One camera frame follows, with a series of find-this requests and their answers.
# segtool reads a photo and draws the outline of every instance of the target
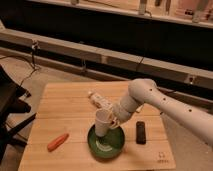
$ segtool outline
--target black object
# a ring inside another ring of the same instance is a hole
[[[145,122],[143,121],[138,121],[136,123],[136,143],[146,144]]]
[[[11,112],[30,112],[31,107],[19,99],[26,90],[17,85],[0,65],[0,162],[3,159],[7,144],[25,147],[26,142],[13,138],[21,129],[35,119],[32,115],[14,128],[7,130],[6,120]]]

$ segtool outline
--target black remote control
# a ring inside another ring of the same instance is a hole
[[[138,121],[136,123],[136,143],[146,144],[145,122],[143,121]]]

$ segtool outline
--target chair leg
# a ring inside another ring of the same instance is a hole
[[[24,141],[21,141],[21,140],[18,140],[16,138],[12,138],[10,141],[9,141],[9,144],[10,145],[19,145],[21,147],[25,147],[27,145],[26,142]]]
[[[25,126],[27,126],[30,122],[32,122],[35,119],[35,114],[12,128],[10,131],[8,131],[8,135],[12,138],[15,134],[17,134],[20,130],[22,130]]]
[[[2,159],[4,157],[4,153],[6,151],[7,143],[1,142],[0,143],[0,164],[2,162]]]

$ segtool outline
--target white object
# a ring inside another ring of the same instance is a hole
[[[106,135],[109,129],[116,128],[115,123],[112,122],[111,111],[106,109],[98,109],[95,117],[95,134],[99,137]]]
[[[146,4],[147,4],[147,0],[140,0],[139,10],[138,10],[139,15],[144,15],[146,13]]]
[[[130,82],[128,92],[113,105],[112,113],[120,123],[124,123],[144,103],[157,107],[205,143],[213,146],[213,116],[166,96],[157,89],[156,83],[151,79],[135,79]]]
[[[88,92],[88,97],[90,98],[91,102],[98,108],[103,108],[107,110],[111,110],[112,103],[110,103],[106,98],[101,96],[98,93],[93,91]]]

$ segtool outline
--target green bowl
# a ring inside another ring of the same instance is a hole
[[[95,134],[93,125],[87,135],[87,142],[92,154],[100,159],[112,159],[118,156],[125,142],[125,135],[121,127],[109,130],[104,137]]]

